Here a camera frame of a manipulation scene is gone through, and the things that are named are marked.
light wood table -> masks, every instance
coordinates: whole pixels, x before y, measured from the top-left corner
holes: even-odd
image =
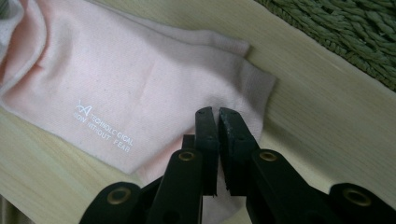
[[[261,146],[281,152],[315,188],[351,182],[396,207],[396,93],[252,0],[102,2],[248,41],[247,59],[278,78]],[[78,223],[118,181],[138,180],[0,109],[0,194],[36,223]],[[246,211],[228,221],[244,222]]]

folded fabric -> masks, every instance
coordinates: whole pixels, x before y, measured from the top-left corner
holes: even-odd
[[[202,107],[239,111],[258,139],[275,82],[245,41],[78,0],[9,1],[0,41],[2,107],[145,183]]]

clamp jaw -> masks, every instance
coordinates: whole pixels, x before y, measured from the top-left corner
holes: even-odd
[[[219,157],[227,190],[247,197],[252,223],[396,223],[395,210],[369,190],[344,183],[327,195],[310,187],[280,153],[259,148],[238,112],[221,108],[218,129],[205,107],[162,177],[142,189],[104,188],[80,224],[201,223],[203,195],[216,195]]]

wooden surface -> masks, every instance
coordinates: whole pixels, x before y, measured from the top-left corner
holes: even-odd
[[[247,59],[278,78],[261,146],[313,187],[361,185],[396,207],[396,94],[252,0],[110,1],[185,29],[245,39]],[[136,182],[0,109],[0,194],[36,223],[78,223],[108,184]],[[249,223],[242,211],[227,223]]]

printed logo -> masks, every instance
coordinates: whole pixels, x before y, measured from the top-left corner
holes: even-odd
[[[83,106],[83,105],[81,104],[81,100],[78,100],[78,104],[77,104],[76,108],[78,109],[78,112],[79,112],[79,113],[84,112],[85,116],[88,116],[88,115],[90,114],[90,111],[91,111],[91,109],[92,109],[92,106],[91,106],[91,105]]]

